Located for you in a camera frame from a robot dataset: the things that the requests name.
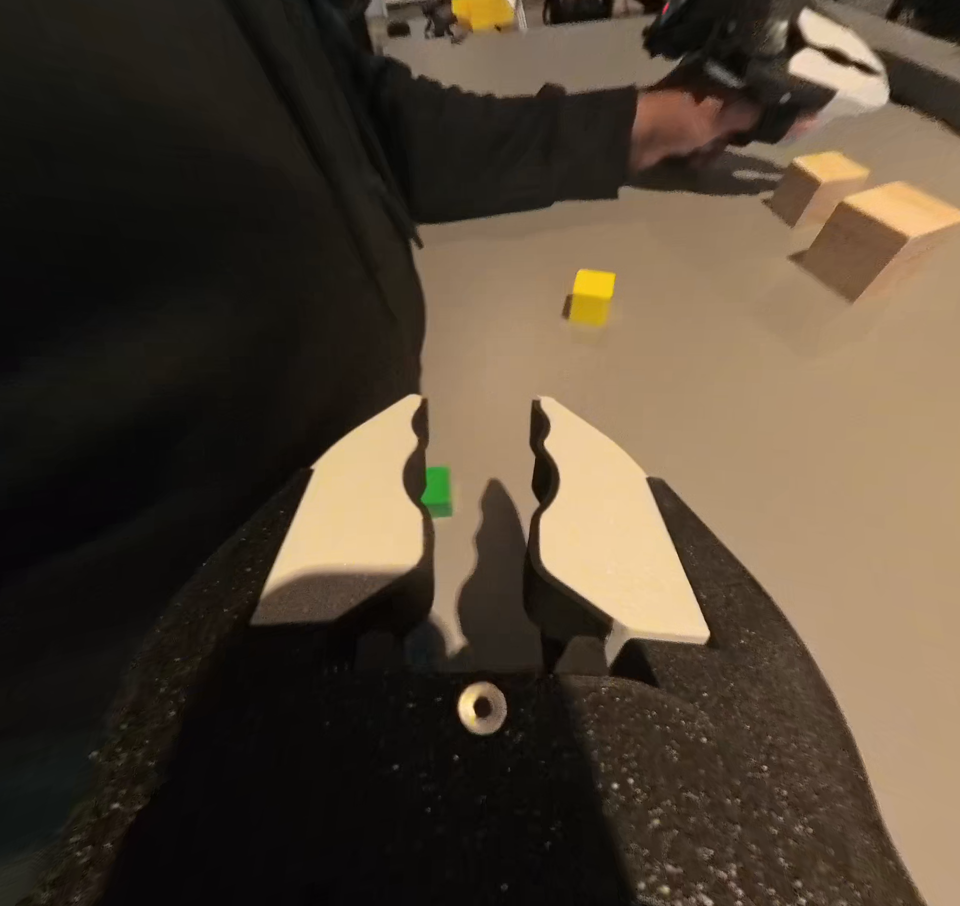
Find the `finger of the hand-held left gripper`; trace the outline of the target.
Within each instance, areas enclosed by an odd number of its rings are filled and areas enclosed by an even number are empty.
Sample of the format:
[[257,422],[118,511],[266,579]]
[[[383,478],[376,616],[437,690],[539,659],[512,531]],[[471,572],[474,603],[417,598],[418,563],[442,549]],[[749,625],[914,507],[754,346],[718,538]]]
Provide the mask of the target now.
[[882,60],[850,27],[840,24],[812,7],[797,15],[797,28],[806,47],[835,54],[864,70],[881,70]]
[[870,49],[865,56],[839,56],[837,49],[804,48],[788,61],[800,116],[854,117],[885,107],[890,85],[885,66]]

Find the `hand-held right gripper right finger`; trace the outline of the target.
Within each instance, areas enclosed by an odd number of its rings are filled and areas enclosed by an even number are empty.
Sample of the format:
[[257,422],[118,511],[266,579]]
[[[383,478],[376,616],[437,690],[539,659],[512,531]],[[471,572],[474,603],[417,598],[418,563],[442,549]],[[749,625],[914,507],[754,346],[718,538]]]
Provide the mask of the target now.
[[579,638],[599,645],[606,667],[633,643],[707,648],[707,619],[647,472],[548,396],[532,402],[530,446],[525,612],[544,666]]

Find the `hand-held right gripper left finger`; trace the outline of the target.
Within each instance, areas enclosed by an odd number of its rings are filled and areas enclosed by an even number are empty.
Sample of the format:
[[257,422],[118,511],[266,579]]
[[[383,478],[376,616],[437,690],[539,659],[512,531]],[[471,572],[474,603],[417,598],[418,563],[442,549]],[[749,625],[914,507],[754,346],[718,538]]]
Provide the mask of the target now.
[[409,394],[312,465],[252,625],[416,625],[435,596],[427,403]]

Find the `small green cube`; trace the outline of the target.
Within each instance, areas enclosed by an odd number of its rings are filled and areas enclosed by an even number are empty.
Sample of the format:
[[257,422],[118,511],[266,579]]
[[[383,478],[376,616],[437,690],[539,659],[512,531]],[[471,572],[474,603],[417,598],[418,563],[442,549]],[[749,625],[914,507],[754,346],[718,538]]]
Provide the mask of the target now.
[[434,519],[453,516],[453,489],[451,470],[445,465],[427,466],[421,504]]

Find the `medium wooden cube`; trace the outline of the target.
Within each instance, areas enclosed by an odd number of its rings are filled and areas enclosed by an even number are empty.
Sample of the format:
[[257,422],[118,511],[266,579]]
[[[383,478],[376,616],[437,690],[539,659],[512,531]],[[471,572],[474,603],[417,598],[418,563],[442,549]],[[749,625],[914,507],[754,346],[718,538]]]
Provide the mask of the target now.
[[846,197],[865,188],[870,174],[837,150],[801,155],[786,168],[769,207],[789,228],[819,228]]

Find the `large wooden cube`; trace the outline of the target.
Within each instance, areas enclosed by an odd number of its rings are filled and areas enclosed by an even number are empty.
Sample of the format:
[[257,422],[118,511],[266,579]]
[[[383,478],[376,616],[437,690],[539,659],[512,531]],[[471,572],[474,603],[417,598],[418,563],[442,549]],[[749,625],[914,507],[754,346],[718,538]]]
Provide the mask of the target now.
[[957,206],[894,181],[841,200],[798,264],[853,303],[915,272],[958,227]]

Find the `small yellow cube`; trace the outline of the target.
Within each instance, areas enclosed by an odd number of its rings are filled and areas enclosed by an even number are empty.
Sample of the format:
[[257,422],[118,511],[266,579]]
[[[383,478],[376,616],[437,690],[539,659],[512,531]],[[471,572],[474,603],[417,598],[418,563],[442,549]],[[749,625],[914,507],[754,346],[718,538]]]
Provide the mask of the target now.
[[606,325],[616,288],[614,272],[580,268],[569,294],[566,318],[571,324],[600,328]]

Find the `person's left forearm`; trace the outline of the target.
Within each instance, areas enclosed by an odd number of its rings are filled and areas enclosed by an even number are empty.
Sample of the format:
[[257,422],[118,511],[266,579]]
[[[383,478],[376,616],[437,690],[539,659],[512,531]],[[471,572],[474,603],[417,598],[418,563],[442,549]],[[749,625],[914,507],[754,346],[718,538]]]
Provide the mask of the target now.
[[386,56],[369,65],[378,135],[419,225],[611,201],[630,179],[635,86],[495,96],[415,75]]

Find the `person's left hand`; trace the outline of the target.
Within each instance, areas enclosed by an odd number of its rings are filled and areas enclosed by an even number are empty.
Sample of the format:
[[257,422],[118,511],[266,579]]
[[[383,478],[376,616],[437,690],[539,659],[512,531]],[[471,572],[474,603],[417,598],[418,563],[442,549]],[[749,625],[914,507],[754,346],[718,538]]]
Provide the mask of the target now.
[[628,171],[637,174],[673,160],[709,164],[752,132],[761,113],[750,96],[701,72],[671,72],[638,94]]

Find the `yellow plastic bin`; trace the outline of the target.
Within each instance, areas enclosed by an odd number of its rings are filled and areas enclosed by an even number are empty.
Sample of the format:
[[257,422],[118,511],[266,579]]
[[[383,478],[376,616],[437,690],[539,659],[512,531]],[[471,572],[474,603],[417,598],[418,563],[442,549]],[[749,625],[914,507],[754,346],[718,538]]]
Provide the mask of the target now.
[[517,0],[450,0],[456,22],[472,33],[513,30],[516,4]]

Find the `person's dark-clothed torso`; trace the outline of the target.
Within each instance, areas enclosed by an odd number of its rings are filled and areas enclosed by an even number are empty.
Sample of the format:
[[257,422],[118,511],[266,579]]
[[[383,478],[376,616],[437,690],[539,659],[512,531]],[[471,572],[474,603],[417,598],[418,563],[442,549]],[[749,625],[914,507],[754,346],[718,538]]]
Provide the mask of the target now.
[[411,392],[411,222],[341,0],[2,0],[2,903],[170,595]]

